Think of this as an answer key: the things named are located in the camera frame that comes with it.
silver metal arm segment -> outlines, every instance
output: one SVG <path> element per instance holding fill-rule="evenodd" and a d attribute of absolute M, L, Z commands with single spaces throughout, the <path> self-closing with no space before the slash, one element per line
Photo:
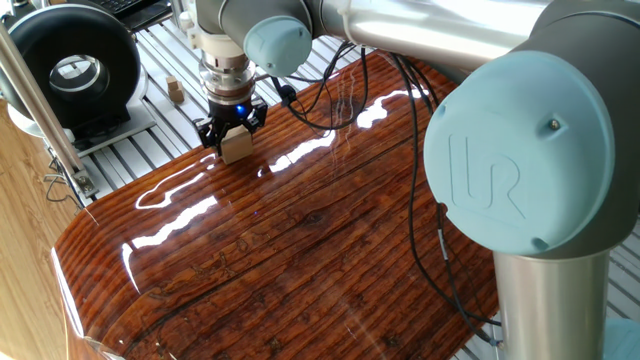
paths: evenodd
<path fill-rule="evenodd" d="M 473 70 L 527 40 L 549 3 L 551 0 L 314 0 L 311 8 L 319 11 L 326 34 Z"/>

glossy wooden tabletop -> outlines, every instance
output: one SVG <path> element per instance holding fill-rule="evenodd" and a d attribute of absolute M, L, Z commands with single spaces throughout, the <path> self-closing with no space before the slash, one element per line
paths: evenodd
<path fill-rule="evenodd" d="M 369 101 L 350 127 L 318 137 L 276 107 L 252 157 L 226 166 L 196 149 L 81 213 L 53 251 L 70 336 L 125 359 L 453 355 L 470 332 L 409 246 L 408 93 L 384 55 L 368 63 Z M 362 102 L 358 64 L 331 80 L 335 123 Z M 455 87 L 427 74 L 441 98 Z M 324 94 L 309 120 L 328 124 L 330 109 Z M 415 209 L 419 253 L 449 292 L 422 164 Z M 491 254 L 446 234 L 472 275 L 453 262 L 466 307 L 478 311 L 475 287 L 494 313 Z"/>

wooden floor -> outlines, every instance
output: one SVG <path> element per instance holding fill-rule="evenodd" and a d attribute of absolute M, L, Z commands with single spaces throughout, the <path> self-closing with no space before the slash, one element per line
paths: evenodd
<path fill-rule="evenodd" d="M 42 141 L 18 130 L 0 102 L 0 359 L 66 359 L 50 251 L 74 217 L 70 201 L 45 199 L 51 172 Z M 55 185 L 52 195 L 68 190 Z"/>

wooden block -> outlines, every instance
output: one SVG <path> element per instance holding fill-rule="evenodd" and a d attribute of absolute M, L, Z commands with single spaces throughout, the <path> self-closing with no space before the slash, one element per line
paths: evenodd
<path fill-rule="evenodd" d="M 180 81 L 178 81 L 178 88 L 176 90 L 169 90 L 169 98 L 178 104 L 184 102 L 184 88 Z"/>
<path fill-rule="evenodd" d="M 169 92 L 178 90 L 179 85 L 180 81 L 178 81 L 175 76 L 167 77 L 167 88 L 169 88 Z"/>
<path fill-rule="evenodd" d="M 229 130 L 220 146 L 222 160 L 227 165 L 253 154 L 253 138 L 242 125 Z"/>

ur logo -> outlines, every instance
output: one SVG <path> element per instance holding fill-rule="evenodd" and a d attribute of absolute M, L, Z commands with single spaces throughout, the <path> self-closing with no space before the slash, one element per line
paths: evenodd
<path fill-rule="evenodd" d="M 459 207 L 519 225 L 525 219 L 526 191 L 518 164 L 472 136 L 449 137 L 451 197 Z"/>

